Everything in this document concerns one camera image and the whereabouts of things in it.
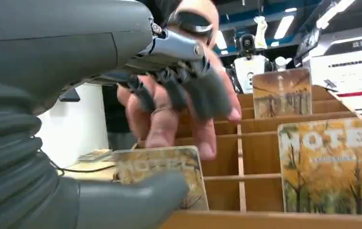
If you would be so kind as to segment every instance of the white wall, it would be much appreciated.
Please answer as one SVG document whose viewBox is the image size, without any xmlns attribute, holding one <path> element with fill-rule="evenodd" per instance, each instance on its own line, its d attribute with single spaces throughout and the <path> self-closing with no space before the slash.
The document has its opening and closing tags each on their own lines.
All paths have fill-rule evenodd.
<svg viewBox="0 0 362 229">
<path fill-rule="evenodd" d="M 41 114 L 38 137 L 42 150 L 60 167 L 75 164 L 80 155 L 108 148 L 102 87 L 84 84 L 76 88 L 79 102 L 60 102 Z"/>
</svg>

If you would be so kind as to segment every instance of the robotic finger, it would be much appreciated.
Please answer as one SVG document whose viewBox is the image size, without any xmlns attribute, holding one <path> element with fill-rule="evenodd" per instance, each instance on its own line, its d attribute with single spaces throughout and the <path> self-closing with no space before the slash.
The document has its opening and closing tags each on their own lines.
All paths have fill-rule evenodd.
<svg viewBox="0 0 362 229">
<path fill-rule="evenodd" d="M 178 111 L 186 108 L 186 91 L 200 119 L 227 116 L 231 104 L 226 88 L 205 56 L 202 45 L 174 31 L 162 30 L 154 23 L 152 31 L 155 34 L 153 43 L 128 61 L 124 69 L 150 73 L 167 89 L 172 106 Z M 145 107 L 151 107 L 142 93 L 139 94 Z"/>
</svg>

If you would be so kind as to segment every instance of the cable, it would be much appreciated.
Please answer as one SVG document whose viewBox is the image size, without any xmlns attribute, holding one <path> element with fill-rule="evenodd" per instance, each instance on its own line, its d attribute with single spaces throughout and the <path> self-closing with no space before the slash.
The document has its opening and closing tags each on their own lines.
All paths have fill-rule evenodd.
<svg viewBox="0 0 362 229">
<path fill-rule="evenodd" d="M 43 150 L 39 149 L 40 152 L 44 153 L 45 155 L 47 155 Z M 58 166 L 54 161 L 52 161 L 50 158 L 50 164 L 55 167 L 57 170 L 59 170 L 61 172 L 61 174 L 59 174 L 59 176 L 64 176 L 65 172 L 73 172 L 73 173 L 96 173 L 99 171 L 103 171 L 109 168 L 113 168 L 115 167 L 115 165 L 112 166 L 106 166 L 106 167 L 102 167 L 102 168 L 98 168 L 98 169 L 93 169 L 93 170 L 76 170 L 76 169 L 68 169 L 68 168 L 61 168 L 60 166 Z"/>
</svg>

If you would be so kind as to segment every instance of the robotic arm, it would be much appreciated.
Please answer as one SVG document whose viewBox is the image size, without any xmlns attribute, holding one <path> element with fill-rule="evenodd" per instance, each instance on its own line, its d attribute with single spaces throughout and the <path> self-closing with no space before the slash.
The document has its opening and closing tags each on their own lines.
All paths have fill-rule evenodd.
<svg viewBox="0 0 362 229">
<path fill-rule="evenodd" d="M 157 27 L 139 2 L 0 0 L 0 229 L 154 229 L 178 208 L 188 192 L 179 173 L 129 186 L 59 177 L 33 137 L 36 116 L 84 82 L 127 85 L 153 110 L 134 78 L 146 72 L 175 107 L 184 89 L 201 118 L 230 111 L 202 47 Z"/>
</svg>

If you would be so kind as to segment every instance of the wooden divider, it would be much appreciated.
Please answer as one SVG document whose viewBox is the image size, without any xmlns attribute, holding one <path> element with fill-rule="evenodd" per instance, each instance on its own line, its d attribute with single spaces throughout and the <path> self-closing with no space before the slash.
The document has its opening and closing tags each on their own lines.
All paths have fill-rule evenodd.
<svg viewBox="0 0 362 229">
<path fill-rule="evenodd" d="M 246 119 L 241 121 L 242 133 L 276 131 L 283 123 L 300 123 L 317 120 L 329 120 L 337 118 L 350 118 L 356 115 L 350 111 L 333 112 L 325 114 L 297 115 L 276 118 Z"/>
<path fill-rule="evenodd" d="M 278 125 L 356 117 L 357 114 L 338 101 L 336 96 L 318 86 L 312 87 L 312 115 L 254 119 L 252 95 L 239 95 L 238 99 L 242 106 L 243 120 L 240 124 L 232 124 L 224 118 L 216 119 L 217 157 L 213 161 L 202 161 L 211 211 L 180 211 L 162 228 L 357 229 L 361 227 L 362 218 L 271 213 L 283 212 Z M 194 145 L 186 113 L 180 117 L 176 145 Z M 144 143 L 139 142 L 137 147 L 144 147 Z"/>
</svg>

